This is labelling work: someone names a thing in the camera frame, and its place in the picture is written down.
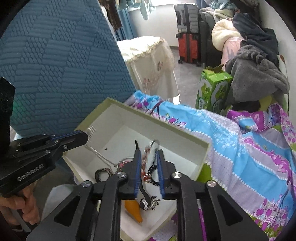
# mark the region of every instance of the luggage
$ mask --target luggage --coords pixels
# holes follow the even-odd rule
[[[200,66],[200,54],[198,51],[199,35],[198,34],[176,34],[179,42],[179,55],[180,59],[178,63],[183,61],[186,63],[195,63],[196,66]]]
[[[197,4],[175,4],[174,8],[177,16],[178,33],[197,34],[199,32],[199,8]]]

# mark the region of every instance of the white tablecloth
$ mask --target white tablecloth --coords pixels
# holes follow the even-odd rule
[[[144,36],[117,44],[137,89],[163,99],[179,95],[174,56],[163,38]]]

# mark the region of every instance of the human hand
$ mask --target human hand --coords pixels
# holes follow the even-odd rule
[[[10,209],[21,209],[23,212],[23,220],[30,224],[35,224],[40,221],[39,211],[36,205],[36,199],[33,196],[31,186],[23,189],[23,197],[12,196],[9,198],[0,197],[0,211],[5,220],[11,225],[19,225],[18,221],[12,215]]]

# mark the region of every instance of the black jacket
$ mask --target black jacket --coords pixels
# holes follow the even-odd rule
[[[264,51],[266,58],[279,67],[278,41],[273,29],[262,28],[261,24],[247,13],[236,13],[233,18],[233,26],[245,38],[245,45],[253,45]]]

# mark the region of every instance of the blue textured pillow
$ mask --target blue textured pillow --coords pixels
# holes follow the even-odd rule
[[[0,76],[16,87],[22,137],[73,131],[105,98],[135,91],[97,0],[31,0],[0,39]]]

